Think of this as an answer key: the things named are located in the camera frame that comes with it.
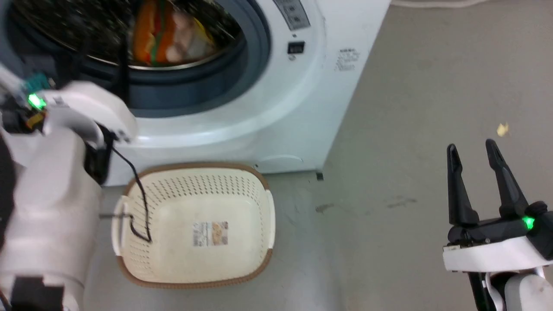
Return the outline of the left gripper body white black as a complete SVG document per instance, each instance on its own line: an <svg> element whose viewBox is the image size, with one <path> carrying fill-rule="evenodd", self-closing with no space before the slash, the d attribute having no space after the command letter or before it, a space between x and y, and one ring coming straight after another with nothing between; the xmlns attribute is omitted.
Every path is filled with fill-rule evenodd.
<svg viewBox="0 0 553 311"><path fill-rule="evenodd" d="M21 79L2 71L1 126L11 134L47 134L67 127L87 143L105 146L113 140L131 143L137 121L118 96L89 81L71 81L58 87L42 73Z"/></svg>

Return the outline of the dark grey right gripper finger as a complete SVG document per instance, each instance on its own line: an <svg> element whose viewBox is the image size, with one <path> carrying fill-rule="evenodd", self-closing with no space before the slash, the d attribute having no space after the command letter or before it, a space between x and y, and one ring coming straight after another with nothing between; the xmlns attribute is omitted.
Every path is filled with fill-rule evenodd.
<svg viewBox="0 0 553 311"><path fill-rule="evenodd" d="M529 206L512 171L507 165L495 140L486 140L486 155L495 173L500 196L499 213L501 218L522 218Z"/></svg>
<svg viewBox="0 0 553 311"><path fill-rule="evenodd" d="M474 226L479 222L479 215L470 204L462 179L463 166L455 144L448 145L447 157L449 223L458 226Z"/></svg>

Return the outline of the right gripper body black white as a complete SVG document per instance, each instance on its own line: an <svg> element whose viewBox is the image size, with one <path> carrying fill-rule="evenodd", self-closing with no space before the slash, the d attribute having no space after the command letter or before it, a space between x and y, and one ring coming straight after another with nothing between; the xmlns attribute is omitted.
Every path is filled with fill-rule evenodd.
<svg viewBox="0 0 553 311"><path fill-rule="evenodd" d="M452 272L543 273L552 266L552 211L543 201L529 205L523 216L452 228L450 234L454 241L444 246L442 258Z"/></svg>

